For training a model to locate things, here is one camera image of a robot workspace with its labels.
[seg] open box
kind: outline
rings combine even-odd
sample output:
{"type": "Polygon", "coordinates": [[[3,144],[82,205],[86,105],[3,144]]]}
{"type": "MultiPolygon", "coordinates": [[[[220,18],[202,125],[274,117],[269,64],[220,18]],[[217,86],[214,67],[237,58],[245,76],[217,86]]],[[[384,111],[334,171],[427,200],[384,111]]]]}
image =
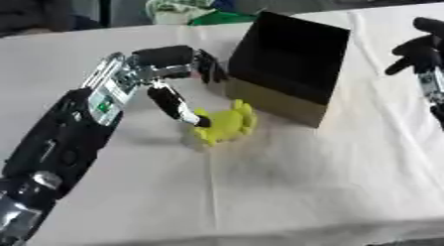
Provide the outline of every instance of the open box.
{"type": "Polygon", "coordinates": [[[318,127],[350,31],[263,12],[229,61],[227,95],[318,127]]]}

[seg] green led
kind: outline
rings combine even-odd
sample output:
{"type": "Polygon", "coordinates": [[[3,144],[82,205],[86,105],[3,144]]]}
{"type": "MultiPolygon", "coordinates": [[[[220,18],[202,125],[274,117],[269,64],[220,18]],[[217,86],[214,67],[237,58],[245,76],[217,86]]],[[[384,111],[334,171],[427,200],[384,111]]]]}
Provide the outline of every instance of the green led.
{"type": "Polygon", "coordinates": [[[111,102],[109,101],[103,101],[100,103],[97,108],[102,111],[103,113],[107,113],[111,107],[111,102]]]}

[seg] robotic hand with black fingers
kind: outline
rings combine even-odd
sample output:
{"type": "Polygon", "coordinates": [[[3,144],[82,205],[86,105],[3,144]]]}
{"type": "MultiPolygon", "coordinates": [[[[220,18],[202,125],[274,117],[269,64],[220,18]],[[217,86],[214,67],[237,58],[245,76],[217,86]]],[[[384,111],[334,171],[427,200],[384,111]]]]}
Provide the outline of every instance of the robotic hand with black fingers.
{"type": "Polygon", "coordinates": [[[426,18],[416,18],[413,26],[428,33],[408,41],[393,49],[393,54],[401,59],[386,69],[393,75],[412,67],[418,75],[425,97],[431,103],[430,111],[444,129],[444,22],[426,18]]]}
{"type": "Polygon", "coordinates": [[[24,245],[57,202],[82,179],[106,146],[125,106],[143,86],[173,119],[198,127],[211,121],[195,115],[166,78],[204,82],[226,79],[217,60],[187,46],[142,50],[104,59],[78,89],[63,96],[23,138],[6,161],[0,181],[0,246],[24,245]]]}

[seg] table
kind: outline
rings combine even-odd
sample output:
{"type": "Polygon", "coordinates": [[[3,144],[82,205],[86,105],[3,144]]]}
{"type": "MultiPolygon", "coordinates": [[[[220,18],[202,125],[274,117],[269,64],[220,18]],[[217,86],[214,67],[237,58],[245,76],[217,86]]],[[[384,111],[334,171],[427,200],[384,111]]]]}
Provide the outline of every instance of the table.
{"type": "MultiPolygon", "coordinates": [[[[384,76],[414,17],[444,4],[297,18],[353,30],[318,130],[267,113],[252,137],[196,151],[141,91],[109,146],[30,245],[365,245],[444,235],[444,135],[409,71],[384,76]]],[[[0,41],[0,157],[110,53],[187,44],[221,61],[249,24],[151,26],[0,41]]],[[[229,100],[197,79],[192,107],[229,100]]]]}

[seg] yellow toy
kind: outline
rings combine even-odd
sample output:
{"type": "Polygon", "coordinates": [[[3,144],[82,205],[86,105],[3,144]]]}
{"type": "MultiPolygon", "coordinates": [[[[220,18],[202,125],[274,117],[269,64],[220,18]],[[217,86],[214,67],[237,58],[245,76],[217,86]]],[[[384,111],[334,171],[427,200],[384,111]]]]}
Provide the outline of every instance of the yellow toy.
{"type": "Polygon", "coordinates": [[[203,108],[194,110],[196,115],[206,116],[211,120],[210,128],[193,128],[194,135],[214,146],[218,142],[249,135],[258,124],[258,117],[248,103],[237,99],[233,102],[231,110],[207,113],[203,108]]]}

